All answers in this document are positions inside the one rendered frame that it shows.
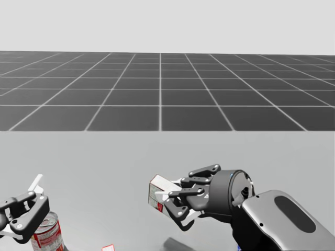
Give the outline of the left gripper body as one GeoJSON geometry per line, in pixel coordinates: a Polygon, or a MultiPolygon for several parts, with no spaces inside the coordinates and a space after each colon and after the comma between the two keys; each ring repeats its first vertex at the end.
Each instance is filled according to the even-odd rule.
{"type": "Polygon", "coordinates": [[[9,236],[18,240],[22,240],[22,236],[13,232],[10,228],[8,218],[5,211],[0,210],[0,238],[9,236]]]}

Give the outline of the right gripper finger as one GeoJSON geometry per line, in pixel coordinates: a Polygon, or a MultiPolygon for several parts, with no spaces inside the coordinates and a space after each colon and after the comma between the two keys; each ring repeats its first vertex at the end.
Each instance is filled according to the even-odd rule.
{"type": "Polygon", "coordinates": [[[202,211],[195,211],[188,203],[186,198],[190,196],[202,195],[203,188],[185,188],[180,191],[156,191],[155,198],[162,204],[169,217],[182,230],[189,230],[196,218],[204,214],[202,211]]]}
{"type": "Polygon", "coordinates": [[[206,167],[202,167],[196,170],[192,170],[188,173],[188,176],[179,178],[177,180],[171,180],[171,182],[181,188],[209,188],[209,185],[213,177],[221,171],[219,164],[213,164],[206,167]]]}

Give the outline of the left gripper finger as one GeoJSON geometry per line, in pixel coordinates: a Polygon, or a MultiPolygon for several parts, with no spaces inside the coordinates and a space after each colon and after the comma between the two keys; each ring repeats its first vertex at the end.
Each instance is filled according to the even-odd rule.
{"type": "Polygon", "coordinates": [[[19,244],[30,241],[50,212],[49,198],[40,186],[42,178],[43,175],[38,174],[25,193],[0,201],[0,210],[5,211],[10,228],[23,237],[22,240],[13,238],[19,244]]]}

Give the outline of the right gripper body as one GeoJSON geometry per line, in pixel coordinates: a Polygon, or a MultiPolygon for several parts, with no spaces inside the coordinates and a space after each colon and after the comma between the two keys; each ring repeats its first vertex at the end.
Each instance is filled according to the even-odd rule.
{"type": "Polygon", "coordinates": [[[188,196],[189,206],[200,211],[201,217],[212,217],[220,222],[230,223],[233,208],[245,199],[255,195],[250,176],[242,170],[221,170],[215,174],[210,184],[195,185],[204,189],[201,195],[188,196]]]}

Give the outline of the brown and white carton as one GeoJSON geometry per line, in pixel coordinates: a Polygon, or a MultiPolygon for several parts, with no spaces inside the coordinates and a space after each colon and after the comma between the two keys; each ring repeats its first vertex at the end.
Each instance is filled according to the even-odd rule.
{"type": "Polygon", "coordinates": [[[163,176],[155,175],[149,183],[148,204],[168,217],[171,217],[169,212],[173,212],[172,215],[179,218],[183,214],[183,206],[179,198],[171,197],[170,193],[181,189],[163,176]]]}

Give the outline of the red and white can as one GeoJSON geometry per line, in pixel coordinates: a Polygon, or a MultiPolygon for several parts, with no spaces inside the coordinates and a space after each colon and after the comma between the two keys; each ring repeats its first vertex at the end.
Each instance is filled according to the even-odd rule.
{"type": "Polygon", "coordinates": [[[33,251],[68,251],[58,216],[50,211],[30,239],[33,251]]]}

